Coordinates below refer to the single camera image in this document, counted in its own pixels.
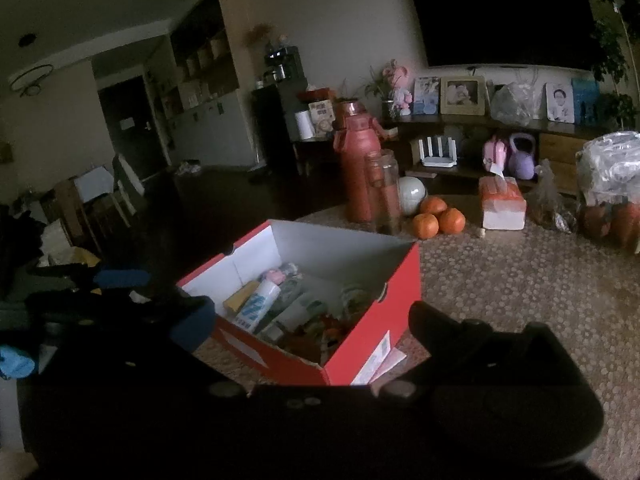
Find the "pink small bag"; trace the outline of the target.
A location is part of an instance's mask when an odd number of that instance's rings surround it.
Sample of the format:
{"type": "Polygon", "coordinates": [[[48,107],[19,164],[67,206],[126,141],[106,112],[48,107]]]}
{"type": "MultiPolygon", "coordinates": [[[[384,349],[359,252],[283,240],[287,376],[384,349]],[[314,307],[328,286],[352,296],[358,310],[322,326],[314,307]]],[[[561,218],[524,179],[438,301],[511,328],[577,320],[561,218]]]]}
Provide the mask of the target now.
{"type": "Polygon", "coordinates": [[[508,158],[508,144],[498,136],[493,136],[483,146],[483,164],[491,174],[503,174],[508,158]]]}

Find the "red white cardboard box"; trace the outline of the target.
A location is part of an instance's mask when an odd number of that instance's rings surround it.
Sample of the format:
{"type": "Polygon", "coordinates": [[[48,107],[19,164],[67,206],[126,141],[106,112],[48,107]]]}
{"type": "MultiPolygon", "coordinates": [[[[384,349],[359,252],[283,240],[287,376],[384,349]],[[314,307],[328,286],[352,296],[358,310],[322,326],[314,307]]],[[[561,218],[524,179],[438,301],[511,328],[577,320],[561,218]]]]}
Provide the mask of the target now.
{"type": "Polygon", "coordinates": [[[182,278],[213,301],[213,335],[282,385],[365,386],[421,297],[411,240],[268,220],[182,278]]]}

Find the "pink plush toy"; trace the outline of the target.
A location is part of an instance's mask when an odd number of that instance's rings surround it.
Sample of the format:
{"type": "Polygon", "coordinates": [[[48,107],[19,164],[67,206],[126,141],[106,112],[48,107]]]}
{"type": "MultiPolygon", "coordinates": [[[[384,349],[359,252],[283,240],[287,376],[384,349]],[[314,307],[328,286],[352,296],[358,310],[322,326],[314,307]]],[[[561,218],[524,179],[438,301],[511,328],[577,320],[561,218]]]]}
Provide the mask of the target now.
{"type": "Polygon", "coordinates": [[[408,89],[410,79],[408,68],[395,60],[390,60],[383,68],[382,75],[390,87],[394,113],[399,117],[410,116],[413,97],[408,89]]]}

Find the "tall red thermos bottle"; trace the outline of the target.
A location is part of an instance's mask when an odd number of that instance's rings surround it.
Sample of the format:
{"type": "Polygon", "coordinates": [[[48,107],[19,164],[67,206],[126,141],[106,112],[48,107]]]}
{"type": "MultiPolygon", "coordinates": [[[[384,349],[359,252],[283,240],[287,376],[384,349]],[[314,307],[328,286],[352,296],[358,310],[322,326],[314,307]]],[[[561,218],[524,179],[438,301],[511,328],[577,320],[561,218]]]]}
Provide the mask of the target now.
{"type": "Polygon", "coordinates": [[[347,215],[356,223],[372,220],[367,189],[366,155],[381,149],[387,134],[378,120],[358,100],[336,102],[334,151],[340,155],[347,215]]]}

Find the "white blue tube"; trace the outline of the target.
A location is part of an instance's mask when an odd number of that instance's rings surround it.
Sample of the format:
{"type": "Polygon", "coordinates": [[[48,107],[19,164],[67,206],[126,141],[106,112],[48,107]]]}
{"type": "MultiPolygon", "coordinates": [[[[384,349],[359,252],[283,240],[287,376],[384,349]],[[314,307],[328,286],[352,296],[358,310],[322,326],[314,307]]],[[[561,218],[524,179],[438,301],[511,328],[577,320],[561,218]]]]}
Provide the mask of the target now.
{"type": "Polygon", "coordinates": [[[269,280],[263,280],[235,315],[232,324],[246,332],[253,333],[280,293],[281,287],[279,285],[269,280]]]}

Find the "orange tissue pack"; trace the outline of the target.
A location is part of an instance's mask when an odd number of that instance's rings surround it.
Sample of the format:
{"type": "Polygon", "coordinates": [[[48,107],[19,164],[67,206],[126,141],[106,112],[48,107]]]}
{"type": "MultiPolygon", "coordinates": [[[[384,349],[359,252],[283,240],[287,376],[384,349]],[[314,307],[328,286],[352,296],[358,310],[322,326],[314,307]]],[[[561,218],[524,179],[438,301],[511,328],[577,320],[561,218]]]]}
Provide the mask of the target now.
{"type": "Polygon", "coordinates": [[[480,178],[482,228],[488,231],[521,231],[525,226],[526,200],[518,182],[505,177],[496,164],[489,166],[488,176],[480,178]]]}

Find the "white paper roll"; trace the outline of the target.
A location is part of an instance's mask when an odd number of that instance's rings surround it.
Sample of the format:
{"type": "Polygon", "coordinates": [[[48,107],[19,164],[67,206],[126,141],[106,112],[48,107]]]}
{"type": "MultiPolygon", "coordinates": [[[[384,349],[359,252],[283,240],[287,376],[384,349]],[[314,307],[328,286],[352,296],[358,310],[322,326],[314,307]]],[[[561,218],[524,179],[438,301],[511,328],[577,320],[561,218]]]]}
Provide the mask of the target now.
{"type": "Polygon", "coordinates": [[[301,110],[295,114],[295,121],[299,134],[299,139],[302,141],[311,140],[314,138],[316,128],[311,120],[309,110],[301,110]]]}

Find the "white wifi router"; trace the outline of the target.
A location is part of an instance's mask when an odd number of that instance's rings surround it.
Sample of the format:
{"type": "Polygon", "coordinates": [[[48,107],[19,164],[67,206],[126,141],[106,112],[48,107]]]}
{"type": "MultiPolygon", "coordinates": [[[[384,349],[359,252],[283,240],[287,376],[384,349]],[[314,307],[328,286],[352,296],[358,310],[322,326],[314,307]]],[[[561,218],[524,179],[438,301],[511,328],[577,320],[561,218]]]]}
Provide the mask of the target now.
{"type": "Polygon", "coordinates": [[[420,163],[427,168],[457,166],[457,142],[451,136],[424,136],[418,139],[420,163]]]}

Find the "orange fruit right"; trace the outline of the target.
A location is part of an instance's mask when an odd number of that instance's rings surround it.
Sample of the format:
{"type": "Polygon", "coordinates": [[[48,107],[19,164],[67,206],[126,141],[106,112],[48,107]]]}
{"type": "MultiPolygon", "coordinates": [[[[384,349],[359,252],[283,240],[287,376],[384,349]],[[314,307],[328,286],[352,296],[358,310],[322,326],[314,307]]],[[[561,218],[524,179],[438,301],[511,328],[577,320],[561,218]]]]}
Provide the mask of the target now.
{"type": "Polygon", "coordinates": [[[457,208],[448,208],[439,215],[438,224],[442,234],[457,235],[465,229],[465,215],[457,208]]]}

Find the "white round ball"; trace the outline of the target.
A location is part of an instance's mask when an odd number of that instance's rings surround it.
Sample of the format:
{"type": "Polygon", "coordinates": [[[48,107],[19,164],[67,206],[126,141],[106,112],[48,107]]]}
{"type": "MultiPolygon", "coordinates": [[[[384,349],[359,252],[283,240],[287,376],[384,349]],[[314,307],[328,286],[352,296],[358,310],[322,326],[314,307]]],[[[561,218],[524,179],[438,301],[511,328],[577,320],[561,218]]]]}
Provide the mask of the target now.
{"type": "Polygon", "coordinates": [[[398,181],[398,188],[402,214],[405,217],[414,216],[427,196],[424,184],[416,177],[402,177],[398,181]]]}

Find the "clear glass jar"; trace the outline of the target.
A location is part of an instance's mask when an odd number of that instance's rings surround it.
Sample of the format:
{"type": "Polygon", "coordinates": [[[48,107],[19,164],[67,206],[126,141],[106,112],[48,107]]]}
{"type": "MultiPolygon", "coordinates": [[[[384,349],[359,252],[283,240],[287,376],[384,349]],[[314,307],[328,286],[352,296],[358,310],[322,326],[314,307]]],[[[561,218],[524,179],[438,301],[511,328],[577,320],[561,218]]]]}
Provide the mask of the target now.
{"type": "Polygon", "coordinates": [[[364,158],[368,195],[375,231],[397,235],[401,231],[398,163],[391,150],[374,151],[364,158]]]}

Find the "beige photo frame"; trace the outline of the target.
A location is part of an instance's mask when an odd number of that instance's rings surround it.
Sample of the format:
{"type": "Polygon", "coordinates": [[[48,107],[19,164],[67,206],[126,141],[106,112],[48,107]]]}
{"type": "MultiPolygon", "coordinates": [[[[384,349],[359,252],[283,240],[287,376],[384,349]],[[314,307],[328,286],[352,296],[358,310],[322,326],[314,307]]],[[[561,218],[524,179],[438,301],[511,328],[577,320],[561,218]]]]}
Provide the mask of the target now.
{"type": "Polygon", "coordinates": [[[439,109],[442,115],[484,116],[485,79],[481,76],[440,78],[439,109]]]}

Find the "green white bottle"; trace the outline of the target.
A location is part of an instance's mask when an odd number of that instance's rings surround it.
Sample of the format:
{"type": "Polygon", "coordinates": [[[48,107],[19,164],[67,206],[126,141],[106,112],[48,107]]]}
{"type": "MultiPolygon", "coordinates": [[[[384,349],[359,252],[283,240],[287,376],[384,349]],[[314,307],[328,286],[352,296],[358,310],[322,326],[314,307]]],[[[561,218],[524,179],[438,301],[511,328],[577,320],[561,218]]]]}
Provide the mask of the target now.
{"type": "Polygon", "coordinates": [[[270,344],[276,344],[285,335],[294,333],[318,315],[326,313],[328,305],[311,292],[303,292],[292,304],[280,312],[259,334],[258,337],[270,344]]]}

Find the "yellow rectangular box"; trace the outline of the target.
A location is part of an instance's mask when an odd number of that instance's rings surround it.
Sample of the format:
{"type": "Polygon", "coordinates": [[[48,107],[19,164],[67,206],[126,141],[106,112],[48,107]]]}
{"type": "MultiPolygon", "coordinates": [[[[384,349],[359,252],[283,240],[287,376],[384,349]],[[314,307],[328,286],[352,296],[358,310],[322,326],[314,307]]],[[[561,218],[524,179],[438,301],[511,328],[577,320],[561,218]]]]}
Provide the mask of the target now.
{"type": "Polygon", "coordinates": [[[260,283],[258,281],[250,281],[244,286],[242,286],[239,290],[237,290],[234,294],[232,294],[229,298],[224,300],[224,308],[233,315],[236,315],[240,312],[244,304],[246,304],[248,298],[256,292],[260,283]]]}

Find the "wooden tv cabinet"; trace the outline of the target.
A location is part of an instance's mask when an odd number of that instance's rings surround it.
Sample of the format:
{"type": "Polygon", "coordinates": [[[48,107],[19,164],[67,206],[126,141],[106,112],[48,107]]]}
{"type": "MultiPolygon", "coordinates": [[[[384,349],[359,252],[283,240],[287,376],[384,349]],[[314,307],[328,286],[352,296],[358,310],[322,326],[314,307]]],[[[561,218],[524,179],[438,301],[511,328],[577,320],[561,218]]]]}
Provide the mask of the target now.
{"type": "Polygon", "coordinates": [[[527,126],[507,125],[485,116],[419,115],[385,126],[400,173],[422,180],[432,194],[474,194],[478,181],[500,170],[523,191],[538,181],[536,167],[546,160],[558,191],[578,193],[576,154],[604,130],[593,126],[535,119],[527,126]]]}

